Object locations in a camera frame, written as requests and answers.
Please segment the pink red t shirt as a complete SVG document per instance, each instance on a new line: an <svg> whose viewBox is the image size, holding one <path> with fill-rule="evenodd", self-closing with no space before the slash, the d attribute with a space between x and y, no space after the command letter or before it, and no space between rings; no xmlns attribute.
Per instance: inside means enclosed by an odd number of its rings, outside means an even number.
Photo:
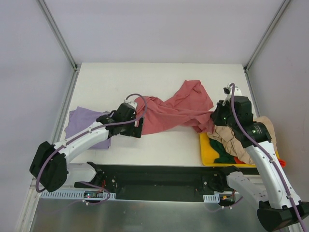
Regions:
<svg viewBox="0 0 309 232"><path fill-rule="evenodd" d="M149 135L176 126L192 127L197 133L213 132L213 102L199 80L186 80L168 100L144 96L135 99L137 116L144 115L142 134Z"/></svg>

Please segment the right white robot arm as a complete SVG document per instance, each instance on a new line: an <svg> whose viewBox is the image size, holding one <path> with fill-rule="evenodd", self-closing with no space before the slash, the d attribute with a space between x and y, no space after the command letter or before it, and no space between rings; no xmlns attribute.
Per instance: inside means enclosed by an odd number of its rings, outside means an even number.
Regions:
<svg viewBox="0 0 309 232"><path fill-rule="evenodd" d="M235 166L222 169L222 176L217 178L218 187L237 191L256 210L260 224L268 232L294 224L308 231L304 219L309 215L309 203L302 201L290 184L266 126L253 119L251 101L234 83L228 84L224 93L226 98L217 102L211 118L216 126L232 129L253 159L265 190L253 184Z"/></svg>

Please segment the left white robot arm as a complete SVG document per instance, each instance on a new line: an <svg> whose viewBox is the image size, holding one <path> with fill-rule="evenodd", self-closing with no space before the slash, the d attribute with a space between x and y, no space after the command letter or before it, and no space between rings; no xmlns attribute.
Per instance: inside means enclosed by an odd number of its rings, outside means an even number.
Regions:
<svg viewBox="0 0 309 232"><path fill-rule="evenodd" d="M29 168L36 178L36 191L53 192L62 187L70 174L70 162L90 147L119 134L141 138L144 117L137 116L137 106L134 101L125 101L72 137L55 144L41 143Z"/></svg>

